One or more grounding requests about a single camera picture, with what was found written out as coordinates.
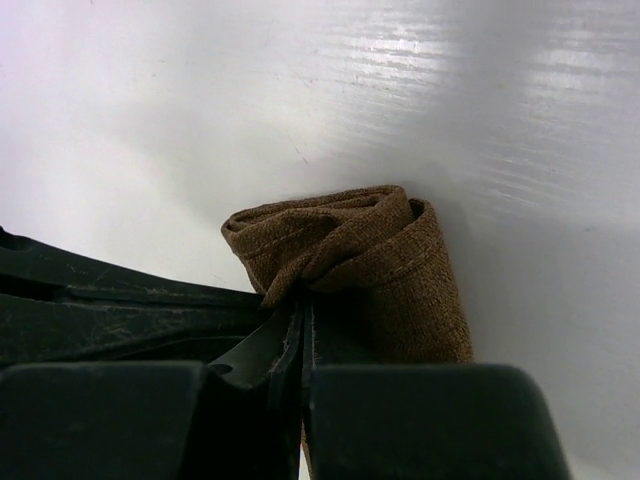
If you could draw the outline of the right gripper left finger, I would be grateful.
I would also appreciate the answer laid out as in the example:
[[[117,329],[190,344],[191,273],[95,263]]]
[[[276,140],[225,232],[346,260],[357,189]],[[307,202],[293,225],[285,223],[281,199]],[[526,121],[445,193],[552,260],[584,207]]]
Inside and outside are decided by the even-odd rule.
[[[1,366],[5,479],[294,479],[303,325],[269,368],[199,360]]]

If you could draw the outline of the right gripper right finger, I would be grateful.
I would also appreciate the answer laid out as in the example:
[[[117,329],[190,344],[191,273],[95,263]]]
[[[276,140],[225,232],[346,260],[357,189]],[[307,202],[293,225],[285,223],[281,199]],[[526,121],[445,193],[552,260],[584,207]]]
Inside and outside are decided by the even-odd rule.
[[[539,386],[509,365],[377,363],[306,300],[303,418],[315,479],[566,479]]]

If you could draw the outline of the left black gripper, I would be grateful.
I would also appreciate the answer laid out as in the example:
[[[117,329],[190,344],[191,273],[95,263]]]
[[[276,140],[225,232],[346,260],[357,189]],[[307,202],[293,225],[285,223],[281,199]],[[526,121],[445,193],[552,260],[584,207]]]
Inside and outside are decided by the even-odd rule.
[[[1,366],[199,360],[269,368],[260,296],[160,278],[1,233]]]

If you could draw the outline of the brown cloth napkin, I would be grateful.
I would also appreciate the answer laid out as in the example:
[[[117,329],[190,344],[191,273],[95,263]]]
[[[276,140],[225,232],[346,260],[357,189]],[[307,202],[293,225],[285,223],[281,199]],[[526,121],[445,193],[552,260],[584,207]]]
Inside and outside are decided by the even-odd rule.
[[[433,206],[396,185],[265,204],[221,233],[262,305],[309,292],[385,363],[470,363],[473,348]]]

